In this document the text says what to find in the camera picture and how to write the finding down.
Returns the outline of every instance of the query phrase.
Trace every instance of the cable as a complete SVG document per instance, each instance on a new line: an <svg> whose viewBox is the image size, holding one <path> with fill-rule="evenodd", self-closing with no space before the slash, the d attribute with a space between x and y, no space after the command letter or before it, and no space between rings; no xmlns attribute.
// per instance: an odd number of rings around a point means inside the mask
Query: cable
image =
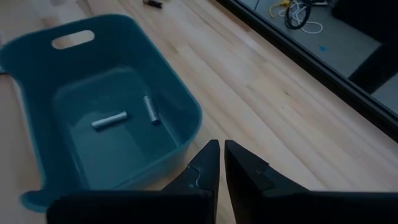
<svg viewBox="0 0 398 224"><path fill-rule="evenodd" d="M283 0L281 3L275 4L269 8L269 14L271 15L272 18L274 18L274 15L272 13L272 10L277 7L277 6L282 6L282 7L289 7L292 4L291 0Z"/></svg>
<svg viewBox="0 0 398 224"><path fill-rule="evenodd" d="M319 34L323 31L323 25L321 23L308 21L313 6L311 0L303 0L303 2L297 2L296 0L292 0L292 3L293 4L291 4L288 8L279 11L279 16L285 18L286 27L293 30L301 29L307 34ZM299 14L303 11L305 11L305 16L303 19L300 19ZM318 25L320 26L320 30L315 32L308 31L303 28L306 24Z"/></svg>

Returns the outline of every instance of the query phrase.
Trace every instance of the wooden countertop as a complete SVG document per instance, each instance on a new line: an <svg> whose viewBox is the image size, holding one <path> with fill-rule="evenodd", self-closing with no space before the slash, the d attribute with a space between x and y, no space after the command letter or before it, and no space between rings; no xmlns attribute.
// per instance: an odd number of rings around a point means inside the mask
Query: wooden countertop
<svg viewBox="0 0 398 224"><path fill-rule="evenodd" d="M234 139L309 189L398 191L397 144L214 0L164 0L163 10L138 0L49 1L0 1L0 42L93 15L135 18L202 106L187 161L210 139L221 147ZM0 220L44 223L19 203L40 175L18 96L0 76ZM218 223L234 223L223 166Z"/></svg>

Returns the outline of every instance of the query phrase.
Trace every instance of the gray floor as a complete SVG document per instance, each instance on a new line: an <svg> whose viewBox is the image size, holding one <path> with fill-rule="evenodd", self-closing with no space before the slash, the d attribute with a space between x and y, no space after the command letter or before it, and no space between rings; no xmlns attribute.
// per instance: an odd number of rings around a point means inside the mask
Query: gray floor
<svg viewBox="0 0 398 224"><path fill-rule="evenodd" d="M398 74L392 77L382 87L376 90L372 96L390 110L398 114Z"/></svg>
<svg viewBox="0 0 398 224"><path fill-rule="evenodd" d="M309 20L323 24L323 32L320 34L306 34L301 30L286 28L284 18L278 16L278 12L283 9L282 7L274 8L273 13L275 17L271 17L269 8L281 2L281 0L240 1L250 8L255 9L263 18L291 36L299 44L345 77L349 77L380 45L378 41L361 31L335 19L331 15L330 8L313 8ZM312 25L307 25L305 28L308 30L318 30L318 26Z"/></svg>

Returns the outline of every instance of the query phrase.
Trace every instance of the black cable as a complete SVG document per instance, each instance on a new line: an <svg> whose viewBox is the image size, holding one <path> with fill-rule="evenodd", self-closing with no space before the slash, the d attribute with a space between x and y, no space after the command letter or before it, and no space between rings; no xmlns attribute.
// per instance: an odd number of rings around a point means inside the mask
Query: black cable
<svg viewBox="0 0 398 224"><path fill-rule="evenodd" d="M290 15L290 6L286 9L286 13L285 13L285 25L287 28L292 29L292 30L297 30L297 29L301 29L308 21L308 19L310 18L311 15L311 10L312 10L312 0L302 0L303 6L306 7L305 8L305 16L303 21L299 24L299 25L293 25L292 24L292 17Z"/></svg>

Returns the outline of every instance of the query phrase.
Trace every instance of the plastic bin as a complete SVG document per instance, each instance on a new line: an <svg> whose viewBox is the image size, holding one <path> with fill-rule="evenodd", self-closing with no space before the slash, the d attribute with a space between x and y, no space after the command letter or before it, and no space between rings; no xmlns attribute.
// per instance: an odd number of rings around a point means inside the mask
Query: plastic bin
<svg viewBox="0 0 398 224"><path fill-rule="evenodd" d="M90 30L95 38L59 50L52 41ZM181 165L201 109L141 28L105 15L22 36L0 51L0 65L21 87L42 189L21 196L44 212L82 189L139 189ZM161 124L152 125L150 95ZM102 131L91 122L129 113Z"/></svg>

